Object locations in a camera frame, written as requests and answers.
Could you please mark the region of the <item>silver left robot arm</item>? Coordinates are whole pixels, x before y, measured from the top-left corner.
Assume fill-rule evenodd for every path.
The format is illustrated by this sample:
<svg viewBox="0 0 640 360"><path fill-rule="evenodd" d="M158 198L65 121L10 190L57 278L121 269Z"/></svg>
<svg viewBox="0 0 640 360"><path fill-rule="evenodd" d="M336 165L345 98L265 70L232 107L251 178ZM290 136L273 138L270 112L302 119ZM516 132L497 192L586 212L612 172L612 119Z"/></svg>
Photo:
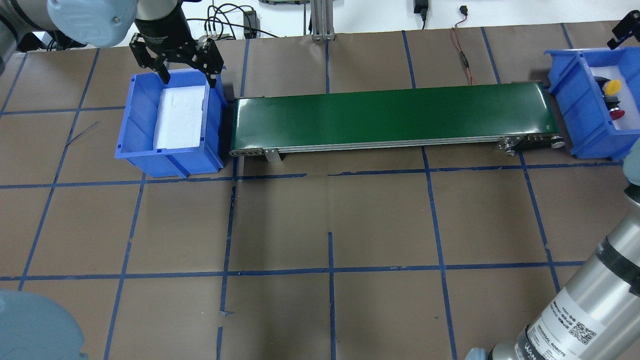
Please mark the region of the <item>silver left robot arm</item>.
<svg viewBox="0 0 640 360"><path fill-rule="evenodd" d="M96 48L116 46L132 26L129 47L140 68L170 82L166 63L188 65L217 84L224 60L212 39L196 40L180 0L3 0L1 67L5 68L28 34L63 34L72 43Z"/></svg>

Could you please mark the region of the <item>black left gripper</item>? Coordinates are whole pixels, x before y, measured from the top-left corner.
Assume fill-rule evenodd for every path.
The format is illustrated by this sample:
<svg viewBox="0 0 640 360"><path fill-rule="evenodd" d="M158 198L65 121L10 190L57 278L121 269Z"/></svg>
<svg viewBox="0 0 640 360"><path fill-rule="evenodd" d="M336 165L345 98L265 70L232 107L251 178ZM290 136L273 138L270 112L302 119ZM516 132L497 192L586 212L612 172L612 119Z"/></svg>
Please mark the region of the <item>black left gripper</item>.
<svg viewBox="0 0 640 360"><path fill-rule="evenodd" d="M129 48L140 68L151 69L168 85L166 63L185 64L204 74L210 88L217 85L224 67L217 44L211 38L195 41L183 14L167 14L154 20L136 18L134 23L138 32L131 37Z"/></svg>

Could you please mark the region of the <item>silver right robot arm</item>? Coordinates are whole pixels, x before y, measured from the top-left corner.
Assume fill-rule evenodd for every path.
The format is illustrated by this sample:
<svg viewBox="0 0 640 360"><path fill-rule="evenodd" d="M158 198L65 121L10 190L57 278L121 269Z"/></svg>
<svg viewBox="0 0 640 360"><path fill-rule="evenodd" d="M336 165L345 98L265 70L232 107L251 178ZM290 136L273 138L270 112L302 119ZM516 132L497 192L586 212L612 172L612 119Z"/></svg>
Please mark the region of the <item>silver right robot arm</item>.
<svg viewBox="0 0 640 360"><path fill-rule="evenodd" d="M468 360L615 360L639 339L639 38L629 11L606 48L549 50L550 92L578 158L622 159L628 214L514 341L471 349Z"/></svg>

